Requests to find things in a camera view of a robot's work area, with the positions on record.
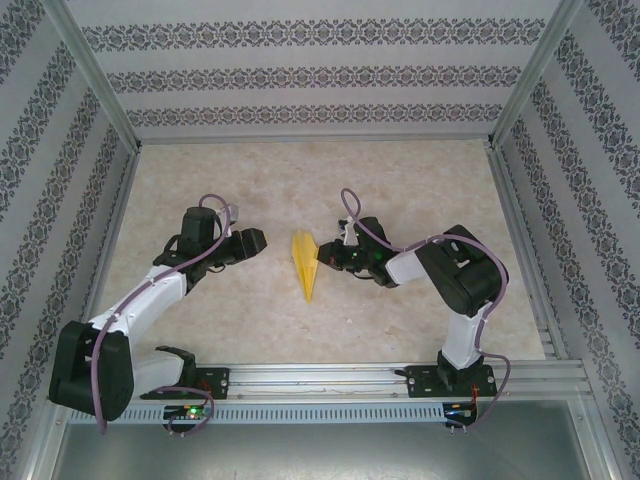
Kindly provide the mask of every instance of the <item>enclosure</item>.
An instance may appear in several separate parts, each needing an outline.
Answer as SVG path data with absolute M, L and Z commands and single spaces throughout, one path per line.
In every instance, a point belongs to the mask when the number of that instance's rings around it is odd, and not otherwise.
M 637 0 L 1 1 L 2 478 L 640 478 Z M 462 224 L 507 268 L 477 430 L 396 373 L 445 341 L 427 281 L 319 265 L 305 301 L 293 234 L 338 238 L 343 187 L 395 245 Z M 268 246 L 136 351 L 229 368 L 226 399 L 188 439 L 139 398 L 101 437 L 47 399 L 60 329 L 206 193 Z

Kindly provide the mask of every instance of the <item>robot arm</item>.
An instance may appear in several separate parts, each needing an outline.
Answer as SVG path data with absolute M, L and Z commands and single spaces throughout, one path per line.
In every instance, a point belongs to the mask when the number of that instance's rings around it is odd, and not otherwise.
M 386 242 L 375 217 L 360 221 Z M 396 252 L 369 236 L 352 218 L 338 222 L 343 239 L 320 246 L 318 261 L 356 274 L 367 270 L 380 286 L 395 288 L 419 278 L 429 279 L 452 310 L 447 339 L 438 353 L 438 376 L 449 388 L 465 383 L 482 366 L 475 339 L 484 312 L 502 286 L 496 264 L 481 250 L 462 241 L 444 239 Z M 462 225 L 444 232 L 478 240 Z
M 158 347 L 153 354 L 139 358 L 134 347 L 164 311 L 181 300 L 204 278 L 211 268 L 225 268 L 260 253 L 267 246 L 264 233 L 250 228 L 231 231 L 238 208 L 231 206 L 229 229 L 224 212 L 191 207 L 183 217 L 181 233 L 167 243 L 153 262 L 141 285 L 206 252 L 220 237 L 226 238 L 210 255 L 175 271 L 139 293 L 117 316 L 104 338 L 99 368 L 100 399 L 103 416 L 115 420 L 133 397 L 159 387 L 195 387 L 195 356 L 171 347 Z M 54 403 L 95 414 L 90 380 L 92 350 L 100 330 L 124 300 L 88 323 L 70 322 L 60 333 L 53 367 L 49 398 Z

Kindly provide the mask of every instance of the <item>yellow object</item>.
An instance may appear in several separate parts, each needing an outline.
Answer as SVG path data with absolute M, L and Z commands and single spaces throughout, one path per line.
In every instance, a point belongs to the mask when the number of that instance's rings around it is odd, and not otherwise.
M 316 270 L 318 269 L 318 260 L 316 247 L 311 232 L 306 230 L 296 230 L 293 234 L 293 245 L 291 246 L 293 261 L 298 270 L 300 283 L 304 290 L 304 296 L 307 302 L 311 302 L 311 292 L 313 292 L 313 282 L 316 279 Z

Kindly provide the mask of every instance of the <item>wire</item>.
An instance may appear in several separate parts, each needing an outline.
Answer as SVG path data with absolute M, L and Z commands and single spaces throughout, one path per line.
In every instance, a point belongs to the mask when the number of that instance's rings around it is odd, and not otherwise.
M 448 426 L 449 424 L 451 424 L 451 434 L 453 435 L 453 425 L 455 425 L 456 427 L 459 427 L 462 429 L 462 431 L 466 434 L 467 433 L 467 426 L 462 423 L 459 422 L 457 420 L 453 420 L 452 418 L 447 418 L 444 422 L 445 426 Z
M 474 383 L 473 387 L 471 387 L 471 411 L 478 411 L 478 387 Z
M 351 209 L 351 207 L 349 206 L 349 202 L 347 202 L 347 198 L 345 196 L 345 194 L 347 194 L 347 193 L 349 195 L 351 195 L 351 197 L 353 199 L 355 199 L 355 201 L 356 201 L 356 205 L 357 205 L 356 212 L 354 212 Z M 466 243 L 467 245 L 471 245 L 472 247 L 477 248 L 482 253 L 484 253 L 487 257 L 489 257 L 489 259 L 498 268 L 498 272 L 500 273 L 500 291 L 498 292 L 498 295 L 496 296 L 496 299 L 492 302 L 492 304 L 489 306 L 489 308 L 487 308 L 483 312 L 482 317 L 480 318 L 480 324 L 478 325 L 478 329 L 476 330 L 476 336 L 475 336 L 474 341 L 473 341 L 473 346 L 475 347 L 475 349 L 481 355 L 484 355 L 485 357 L 497 358 L 499 360 L 502 360 L 505 363 L 506 370 L 505 370 L 505 374 L 504 374 L 504 379 L 502 380 L 502 383 L 500 384 L 500 387 L 498 388 L 498 390 L 496 392 L 496 395 L 493 397 L 493 400 L 491 401 L 491 403 L 489 404 L 487 409 L 483 412 L 482 416 L 480 416 L 473 423 L 472 426 L 475 427 L 481 421 L 484 421 L 484 419 L 486 419 L 486 417 L 489 414 L 489 412 L 491 412 L 491 410 L 493 410 L 493 407 L 495 406 L 496 402 L 498 401 L 498 399 L 502 395 L 502 392 L 504 391 L 504 389 L 505 389 L 505 387 L 507 385 L 507 382 L 509 381 L 509 377 L 511 376 L 511 362 L 509 361 L 509 359 L 506 356 L 500 355 L 498 353 L 485 352 L 480 347 L 480 338 L 482 337 L 482 331 L 484 330 L 484 326 L 487 323 L 487 318 L 489 317 L 489 314 L 491 312 L 493 312 L 496 309 L 496 307 L 500 304 L 500 302 L 504 298 L 505 292 L 507 291 L 507 283 L 508 283 L 507 271 L 505 270 L 504 266 L 502 265 L 502 262 L 498 259 L 498 257 L 496 257 L 494 255 L 494 253 L 491 250 L 489 250 L 487 247 L 485 247 L 480 242 L 478 242 L 476 240 L 473 240 L 471 238 L 463 237 L 461 235 L 453 235 L 453 234 L 449 234 L 449 233 L 442 234 L 442 235 L 434 235 L 432 237 L 427 238 L 426 240 L 422 240 L 420 242 L 414 243 L 413 245 L 409 245 L 408 247 L 404 247 L 404 248 L 396 247 L 396 246 L 392 245 L 391 243 L 386 242 L 386 241 L 382 240 L 380 237 L 378 237 L 377 235 L 375 235 L 371 230 L 369 230 L 366 227 L 366 225 L 364 225 L 360 221 L 360 219 L 358 218 L 358 215 L 360 214 L 360 211 L 362 209 L 362 203 L 360 202 L 360 199 L 358 198 L 358 196 L 356 195 L 356 193 L 353 190 L 351 190 L 350 188 L 346 188 L 346 187 L 343 188 L 341 190 L 341 192 L 340 192 L 340 198 L 342 199 L 342 203 L 344 204 L 345 209 L 347 210 L 347 212 L 349 213 L 351 218 L 353 218 L 353 221 L 355 223 L 357 223 L 360 226 L 360 228 L 365 233 L 367 233 L 367 235 L 369 235 L 372 239 L 374 239 L 380 245 L 393 250 L 394 252 L 406 252 L 406 251 L 409 251 L 409 250 L 414 250 L 414 249 L 416 249 L 418 247 L 421 247 L 421 246 L 426 245 L 427 243 L 431 243 L 431 242 L 438 242 L 438 241 L 442 241 L 442 240 L 454 240 L 454 241 L 457 241 L 457 242 Z
M 167 242 L 167 244 L 164 246 L 164 251 L 167 252 L 169 250 L 171 250 L 171 247 L 173 247 L 173 244 L 176 242 L 176 240 L 178 240 L 180 238 L 180 234 L 174 235 L 173 237 L 171 237 L 169 239 L 169 241 Z
M 216 215 L 214 217 L 214 221 L 216 222 L 216 225 L 218 226 L 218 230 L 220 230 L 220 235 L 226 235 L 227 232 L 223 232 L 222 231 L 222 223 L 220 223 L 220 217 Z
M 180 437 L 187 437 L 189 435 L 193 435 L 194 433 L 198 432 L 199 430 L 202 430 L 207 423 L 209 423 L 209 420 L 211 420 L 213 418 L 213 406 L 214 406 L 214 402 L 213 402 L 213 396 L 211 395 L 211 393 L 207 392 L 206 390 L 198 390 L 197 388 L 189 388 L 189 387 L 160 387 L 158 389 L 155 390 L 158 393 L 164 393 L 164 392 L 188 392 L 188 393 L 195 393 L 198 395 L 202 395 L 203 397 L 205 397 L 205 401 L 204 403 L 201 405 L 202 407 L 204 407 L 207 402 L 211 403 L 211 408 L 209 409 L 209 413 L 207 414 L 207 416 L 200 422 L 198 423 L 195 427 L 193 427 L 190 430 L 187 430 L 186 432 L 176 432 L 175 430 L 171 429 L 171 426 L 173 425 L 173 421 L 180 416 L 179 413 L 173 415 L 171 418 L 169 418 L 169 423 L 167 423 L 167 430 L 169 431 L 169 435 L 173 436 L 174 434 L 178 434 L 180 435 Z
M 226 265 L 223 265 L 222 267 L 220 267 L 219 270 L 214 270 L 213 268 L 207 268 L 207 272 L 211 272 L 211 273 L 222 273 L 224 272 L 224 269 L 227 268 Z
M 224 231 L 226 232 L 229 229 L 229 226 L 231 224 L 231 212 L 229 211 L 229 204 L 221 196 L 216 195 L 215 193 L 208 193 L 206 195 L 203 195 L 200 198 L 200 201 L 198 202 L 198 206 L 202 207 L 203 202 L 207 198 L 215 198 L 222 204 L 222 207 L 224 208 L 224 211 L 226 214 L 225 227 L 224 227 Z M 106 323 L 102 327 L 102 330 L 100 330 L 100 333 L 98 334 L 98 338 L 96 338 L 96 343 L 93 346 L 93 351 L 91 352 L 91 395 L 93 397 L 93 409 L 96 416 L 96 422 L 98 423 L 98 430 L 100 430 L 101 435 L 105 435 L 107 433 L 107 422 L 105 421 L 104 416 L 102 415 L 102 404 L 100 402 L 100 384 L 98 381 L 98 361 L 100 359 L 100 348 L 102 347 L 102 342 L 104 341 L 104 338 L 107 335 L 107 331 L 109 330 L 109 328 L 111 328 L 111 325 L 113 325 L 113 323 L 118 319 L 118 317 L 120 317 L 120 314 L 124 311 L 124 309 L 127 308 L 127 306 L 138 295 L 144 292 L 147 288 L 149 288 L 155 282 L 162 280 L 163 278 L 168 277 L 169 275 L 179 270 L 182 270 L 183 268 L 189 267 L 194 263 L 198 263 L 200 260 L 208 257 L 209 255 L 211 255 L 211 253 L 215 251 L 216 248 L 220 246 L 220 244 L 224 241 L 224 239 L 225 239 L 225 236 L 220 235 L 218 239 L 215 241 L 215 243 L 211 246 L 211 248 L 209 248 L 206 252 L 198 255 L 197 257 L 192 258 L 191 260 L 187 260 L 186 262 L 181 263 L 176 267 L 170 268 L 169 270 L 165 270 L 164 272 L 153 277 L 151 280 L 147 280 L 146 282 L 144 282 L 142 285 L 136 288 L 133 292 L 131 292 L 120 303 L 120 305 L 116 307 L 114 312 L 111 314 L 109 319 L 106 321 Z M 198 390 L 197 392 L 198 393 L 203 392 L 203 395 L 206 394 L 206 392 L 201 390 Z
M 359 277 L 358 275 L 355 274 L 355 272 L 351 272 L 351 275 L 356 277 L 358 280 L 373 280 L 373 277 Z

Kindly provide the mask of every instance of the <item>black mounting plate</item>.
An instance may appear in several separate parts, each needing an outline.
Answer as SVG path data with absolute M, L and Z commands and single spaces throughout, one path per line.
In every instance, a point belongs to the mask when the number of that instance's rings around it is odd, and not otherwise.
M 229 392 L 229 369 L 197 367 L 196 381 L 192 388 L 210 392 L 214 400 L 226 400 Z M 202 400 L 202 395 L 188 392 L 149 392 L 141 395 L 140 398 L 143 400 Z
M 398 374 L 407 377 L 409 398 L 471 397 L 474 384 L 478 388 L 478 397 L 494 397 L 498 392 L 490 365 L 480 366 L 473 378 L 454 385 L 452 390 L 448 390 L 440 380 L 437 369 L 436 365 L 409 365 L 398 371 Z

